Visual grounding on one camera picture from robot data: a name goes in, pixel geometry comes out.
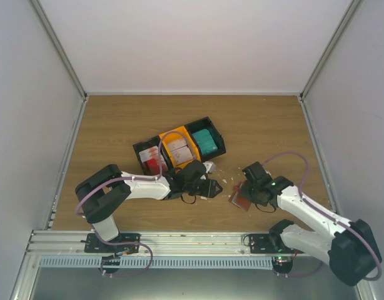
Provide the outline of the black bin with green cards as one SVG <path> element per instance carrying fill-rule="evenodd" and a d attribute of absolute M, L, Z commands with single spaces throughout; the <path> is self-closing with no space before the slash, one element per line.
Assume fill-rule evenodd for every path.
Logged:
<path fill-rule="evenodd" d="M 190 122 L 185 128 L 196 144 L 202 162 L 226 153 L 224 139 L 209 117 Z"/>

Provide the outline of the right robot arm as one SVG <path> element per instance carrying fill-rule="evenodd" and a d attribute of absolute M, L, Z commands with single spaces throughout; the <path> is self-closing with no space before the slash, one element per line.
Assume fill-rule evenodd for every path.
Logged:
<path fill-rule="evenodd" d="M 363 220 L 351 221 L 318 204 L 289 179 L 271 177 L 259 162 L 243 169 L 244 198 L 255 206 L 284 210 L 310 227 L 283 219 L 269 231 L 269 246 L 276 253 L 301 251 L 330 267 L 347 286 L 362 280 L 378 280 L 382 257 L 371 227 Z"/>

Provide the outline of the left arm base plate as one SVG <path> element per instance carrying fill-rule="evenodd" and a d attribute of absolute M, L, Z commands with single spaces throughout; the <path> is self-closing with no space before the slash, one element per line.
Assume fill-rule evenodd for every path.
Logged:
<path fill-rule="evenodd" d="M 140 242 L 139 233 L 123 233 L 109 242 L 101 242 L 95 233 L 90 233 L 86 239 L 81 240 L 84 243 L 84 252 L 86 253 L 125 253 L 133 254 L 139 251 L 139 246 L 135 243 Z"/>

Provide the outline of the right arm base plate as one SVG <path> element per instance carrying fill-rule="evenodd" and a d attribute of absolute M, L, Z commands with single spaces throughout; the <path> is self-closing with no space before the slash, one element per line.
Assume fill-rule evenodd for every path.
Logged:
<path fill-rule="evenodd" d="M 249 249 L 251 254 L 294 254 L 290 248 L 278 249 L 270 241 L 268 233 L 251 233 L 242 237 L 242 243 Z"/>

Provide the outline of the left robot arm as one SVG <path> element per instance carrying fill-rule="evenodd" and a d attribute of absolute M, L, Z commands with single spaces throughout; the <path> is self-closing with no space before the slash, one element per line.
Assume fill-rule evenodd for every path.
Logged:
<path fill-rule="evenodd" d="M 99 236 L 99 245 L 112 253 L 121 244 L 113 214 L 124 201 L 183 199 L 184 194 L 215 198 L 223 188 L 217 180 L 209 178 L 213 167 L 212 162 L 193 160 L 183 168 L 142 176 L 120 171 L 116 164 L 110 164 L 76 187 L 79 204 L 75 213 L 92 226 Z"/>

